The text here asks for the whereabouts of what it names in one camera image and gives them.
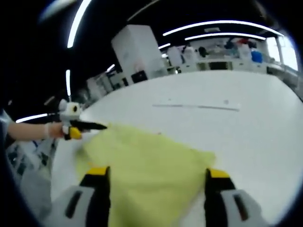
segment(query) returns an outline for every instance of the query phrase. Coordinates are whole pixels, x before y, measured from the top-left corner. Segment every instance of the yellow cloth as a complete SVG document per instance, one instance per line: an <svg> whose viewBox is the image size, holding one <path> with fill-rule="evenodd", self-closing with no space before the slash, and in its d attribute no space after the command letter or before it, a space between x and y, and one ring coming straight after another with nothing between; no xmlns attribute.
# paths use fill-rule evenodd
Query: yellow cloth
<svg viewBox="0 0 303 227"><path fill-rule="evenodd" d="M203 188L212 152L201 152L163 135L110 125L76 154L79 180L93 166L111 168L110 227L176 224Z"/></svg>

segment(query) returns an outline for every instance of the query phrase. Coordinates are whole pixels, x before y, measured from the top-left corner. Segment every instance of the person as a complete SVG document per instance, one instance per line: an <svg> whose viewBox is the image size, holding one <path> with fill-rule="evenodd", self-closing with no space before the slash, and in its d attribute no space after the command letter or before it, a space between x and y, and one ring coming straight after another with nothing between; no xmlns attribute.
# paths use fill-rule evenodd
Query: person
<svg viewBox="0 0 303 227"><path fill-rule="evenodd" d="M198 51L199 51L200 56L203 58L205 58L208 55L207 50L203 46L200 46Z"/></svg>
<svg viewBox="0 0 303 227"><path fill-rule="evenodd" d="M195 49L191 46L190 43L186 44L182 50L182 56L184 57L185 62L187 64L198 62L198 57L195 52Z"/></svg>
<svg viewBox="0 0 303 227"><path fill-rule="evenodd" d="M64 137L62 122L47 124L15 123L5 111L2 111L0 113L0 124L2 124L4 140L7 134L14 140L23 141Z"/></svg>

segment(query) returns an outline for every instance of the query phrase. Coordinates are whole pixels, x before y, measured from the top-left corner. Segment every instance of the window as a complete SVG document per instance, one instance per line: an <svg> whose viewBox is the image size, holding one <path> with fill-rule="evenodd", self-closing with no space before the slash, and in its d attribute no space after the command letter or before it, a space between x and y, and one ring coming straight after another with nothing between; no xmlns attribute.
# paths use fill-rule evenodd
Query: window
<svg viewBox="0 0 303 227"><path fill-rule="evenodd" d="M267 38L266 43L267 43L267 49L268 49L269 56L271 58L274 58L275 61L281 61L280 55L279 55L279 49L276 44L276 39L274 37Z"/></svg>
<svg viewBox="0 0 303 227"><path fill-rule="evenodd" d="M292 42L287 37L279 37L284 65L298 70L297 57Z"/></svg>

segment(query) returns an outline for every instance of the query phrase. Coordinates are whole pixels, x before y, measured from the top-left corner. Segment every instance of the white cabinet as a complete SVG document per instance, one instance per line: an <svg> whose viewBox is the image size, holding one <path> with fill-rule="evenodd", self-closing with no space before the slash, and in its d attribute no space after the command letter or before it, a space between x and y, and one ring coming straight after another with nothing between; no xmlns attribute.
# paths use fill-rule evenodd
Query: white cabinet
<svg viewBox="0 0 303 227"><path fill-rule="evenodd" d="M182 64L182 65L180 65L180 70L182 73L199 71L196 63L195 64Z"/></svg>
<svg viewBox="0 0 303 227"><path fill-rule="evenodd" d="M236 71L251 71L251 63L243 60L233 60L232 70Z"/></svg>
<svg viewBox="0 0 303 227"><path fill-rule="evenodd" d="M251 63L251 71L258 72L258 73L267 73L267 66L264 63Z"/></svg>

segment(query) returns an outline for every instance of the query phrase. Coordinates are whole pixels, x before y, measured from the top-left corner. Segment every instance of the black ceiling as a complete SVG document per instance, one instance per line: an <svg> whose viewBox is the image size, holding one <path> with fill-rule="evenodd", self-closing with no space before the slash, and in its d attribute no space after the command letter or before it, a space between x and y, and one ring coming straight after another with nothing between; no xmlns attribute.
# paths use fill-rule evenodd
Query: black ceiling
<svg viewBox="0 0 303 227"><path fill-rule="evenodd" d="M65 71L71 70L71 92L85 81L117 63L111 39L127 24L150 25L159 45L181 44L184 38L201 35L196 27L168 36L164 32L210 20L232 19L271 26L255 4L249 1L175 1L160 0L129 22L127 19L150 0L92 0L81 20L74 46L67 49L67 40L81 0L42 24L37 23L41 11L51 1L28 1L11 6L4 43L7 51L7 107L14 118L45 113L43 103L52 95L65 94ZM216 25L222 32L242 32L259 35L261 29L241 25ZM267 32L262 36L273 36Z"/></svg>

